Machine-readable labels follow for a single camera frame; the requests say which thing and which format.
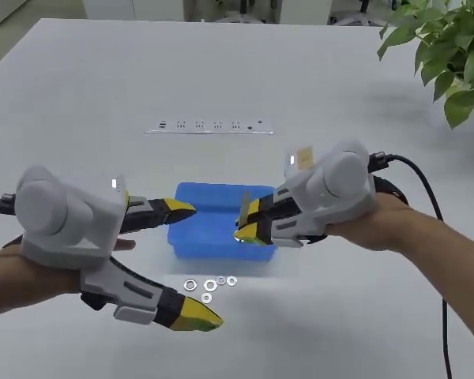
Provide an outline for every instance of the blue box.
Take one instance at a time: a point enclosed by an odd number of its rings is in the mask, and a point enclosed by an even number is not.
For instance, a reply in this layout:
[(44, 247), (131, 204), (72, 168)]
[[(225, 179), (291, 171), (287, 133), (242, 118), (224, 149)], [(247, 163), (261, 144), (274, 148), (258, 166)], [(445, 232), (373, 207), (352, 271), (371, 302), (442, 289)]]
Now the blue box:
[(235, 221), (245, 192), (251, 199), (271, 194), (273, 187), (180, 183), (175, 199), (192, 204), (197, 214), (168, 228), (167, 240), (179, 259), (270, 261), (275, 246), (256, 246), (234, 239)]

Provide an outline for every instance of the forearm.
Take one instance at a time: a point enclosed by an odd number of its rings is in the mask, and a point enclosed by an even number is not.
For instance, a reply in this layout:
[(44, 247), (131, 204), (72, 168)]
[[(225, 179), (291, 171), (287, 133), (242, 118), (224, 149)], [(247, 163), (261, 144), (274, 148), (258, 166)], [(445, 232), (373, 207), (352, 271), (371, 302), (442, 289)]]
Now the forearm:
[(77, 272), (32, 263), (14, 246), (0, 251), (0, 313), (77, 292)]
[(408, 258), (474, 335), (474, 241), (441, 221), (414, 213), (399, 253)]

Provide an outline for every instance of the metal washer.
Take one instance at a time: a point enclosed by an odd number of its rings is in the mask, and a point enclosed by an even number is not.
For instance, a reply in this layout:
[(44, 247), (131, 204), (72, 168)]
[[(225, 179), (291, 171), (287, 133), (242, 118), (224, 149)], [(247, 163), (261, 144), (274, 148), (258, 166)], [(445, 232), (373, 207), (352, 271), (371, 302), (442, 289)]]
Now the metal washer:
[(200, 297), (200, 300), (202, 300), (204, 304), (209, 304), (213, 300), (213, 296), (209, 292), (205, 292)]
[(218, 283), (213, 279), (207, 279), (204, 282), (204, 289), (207, 292), (214, 292), (218, 288)]
[(227, 278), (227, 285), (230, 287), (234, 287), (237, 284), (237, 278), (234, 276), (229, 276)]
[(188, 279), (183, 284), (184, 289), (188, 292), (195, 291), (197, 289), (197, 286), (197, 281), (195, 279)]
[(216, 278), (216, 282), (220, 285), (220, 286), (224, 286), (226, 283), (227, 283), (227, 278), (225, 278), (224, 276), (218, 276)]

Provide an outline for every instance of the potted plant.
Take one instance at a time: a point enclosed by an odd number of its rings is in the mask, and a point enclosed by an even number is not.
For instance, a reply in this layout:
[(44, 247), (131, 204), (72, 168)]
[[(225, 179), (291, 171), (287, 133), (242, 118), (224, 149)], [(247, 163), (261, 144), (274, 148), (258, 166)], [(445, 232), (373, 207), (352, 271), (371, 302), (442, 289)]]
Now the potted plant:
[(399, 6), (379, 35), (381, 60), (392, 46), (419, 39), (414, 61), (423, 85), (434, 81), (434, 102), (445, 98), (444, 115), (452, 129), (474, 110), (474, 0), (450, 9), (450, 0), (432, 6), (429, 0), (411, 0)]

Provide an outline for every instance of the power strip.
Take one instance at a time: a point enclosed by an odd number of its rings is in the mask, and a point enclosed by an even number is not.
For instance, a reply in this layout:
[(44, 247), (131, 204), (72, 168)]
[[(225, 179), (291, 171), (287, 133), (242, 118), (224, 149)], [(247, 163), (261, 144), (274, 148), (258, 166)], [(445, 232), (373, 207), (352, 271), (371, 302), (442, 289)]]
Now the power strip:
[(224, 121), (224, 120), (189, 120), (186, 118), (159, 120), (153, 129), (146, 134), (274, 134), (270, 122), (255, 121)]

